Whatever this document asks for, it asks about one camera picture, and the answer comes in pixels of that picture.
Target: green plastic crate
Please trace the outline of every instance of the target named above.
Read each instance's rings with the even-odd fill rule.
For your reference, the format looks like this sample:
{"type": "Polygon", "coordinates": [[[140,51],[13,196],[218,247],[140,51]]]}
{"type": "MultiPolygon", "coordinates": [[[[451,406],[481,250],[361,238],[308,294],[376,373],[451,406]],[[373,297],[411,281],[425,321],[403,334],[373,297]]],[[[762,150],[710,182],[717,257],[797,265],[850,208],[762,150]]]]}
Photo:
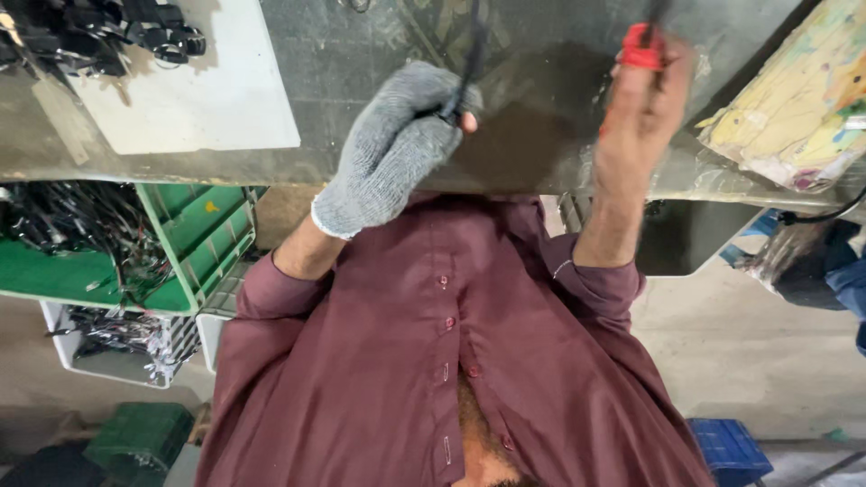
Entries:
{"type": "MultiPolygon", "coordinates": [[[[253,203],[259,191],[241,186],[136,184],[175,276],[143,303],[171,315],[194,315],[223,275],[255,241],[253,203]],[[253,202],[248,200],[253,195],[253,202]]],[[[46,256],[24,243],[0,240],[0,294],[113,308],[116,283],[88,291],[114,275],[98,252],[46,256]]]]}
{"type": "Polygon", "coordinates": [[[179,404],[121,403],[84,456],[123,484],[162,485],[194,423],[179,404]]]}

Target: maroon shirt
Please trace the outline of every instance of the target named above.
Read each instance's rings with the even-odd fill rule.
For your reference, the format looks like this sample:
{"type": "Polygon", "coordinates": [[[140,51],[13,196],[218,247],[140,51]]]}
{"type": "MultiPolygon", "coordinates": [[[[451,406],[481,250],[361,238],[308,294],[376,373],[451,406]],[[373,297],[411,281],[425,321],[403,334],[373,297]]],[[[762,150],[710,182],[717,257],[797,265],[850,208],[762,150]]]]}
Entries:
{"type": "Polygon", "coordinates": [[[539,204],[441,196],[362,231],[313,282],[271,258],[222,336],[197,486],[447,486],[457,370],[544,485],[714,485],[629,334],[644,279],[571,264],[539,204]]]}

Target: white board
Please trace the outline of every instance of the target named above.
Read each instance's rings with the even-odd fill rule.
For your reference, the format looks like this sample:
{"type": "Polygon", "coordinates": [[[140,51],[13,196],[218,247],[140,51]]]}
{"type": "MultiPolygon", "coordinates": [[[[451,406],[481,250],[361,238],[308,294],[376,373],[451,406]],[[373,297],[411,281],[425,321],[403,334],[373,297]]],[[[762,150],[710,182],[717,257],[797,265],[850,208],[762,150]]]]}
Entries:
{"type": "Polygon", "coordinates": [[[70,78],[119,154],[297,147],[301,144],[257,0],[177,0],[207,38],[205,55],[166,69],[127,46],[127,106],[116,78],[70,78]]]}

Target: gloved hand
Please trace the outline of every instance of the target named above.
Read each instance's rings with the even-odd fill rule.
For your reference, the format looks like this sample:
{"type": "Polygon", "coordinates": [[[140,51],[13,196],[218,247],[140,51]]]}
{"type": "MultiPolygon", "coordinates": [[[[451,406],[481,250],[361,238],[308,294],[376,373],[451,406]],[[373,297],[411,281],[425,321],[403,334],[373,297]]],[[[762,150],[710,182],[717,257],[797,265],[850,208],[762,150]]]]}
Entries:
{"type": "MultiPolygon", "coordinates": [[[[434,113],[459,85],[459,76],[426,62],[392,75],[355,120],[337,175],[313,200],[316,226],[349,239],[396,218],[421,179],[460,145],[461,129],[434,113]]],[[[461,110],[480,108],[481,93],[471,87],[461,110]]]]}

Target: metal work table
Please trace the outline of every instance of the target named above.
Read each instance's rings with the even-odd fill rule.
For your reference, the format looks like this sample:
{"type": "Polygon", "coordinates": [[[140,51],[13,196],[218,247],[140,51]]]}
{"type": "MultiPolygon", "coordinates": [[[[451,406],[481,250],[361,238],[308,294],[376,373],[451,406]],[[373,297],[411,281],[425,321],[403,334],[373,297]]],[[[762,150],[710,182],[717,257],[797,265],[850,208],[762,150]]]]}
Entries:
{"type": "MultiPolygon", "coordinates": [[[[43,108],[32,94],[34,81],[19,70],[0,76],[0,179],[327,182],[354,117],[392,71],[410,58],[460,71],[469,46],[464,0],[372,0],[363,14],[339,1],[349,0],[262,0],[301,147],[119,156],[81,106],[59,102],[43,108]],[[75,163],[55,130],[57,123],[75,127],[89,160],[75,163]]],[[[816,2],[675,2],[669,29],[696,46],[701,62],[687,108],[689,123],[656,172],[652,198],[821,209],[857,193],[866,181],[862,162],[833,189],[799,194],[737,171],[704,149],[690,129],[739,93],[816,2]]],[[[635,7],[642,3],[485,0],[481,15],[490,36],[479,83],[486,103],[481,130],[424,187],[589,192],[590,147],[604,115],[607,73],[625,30],[642,20],[644,8],[635,7]]]]}

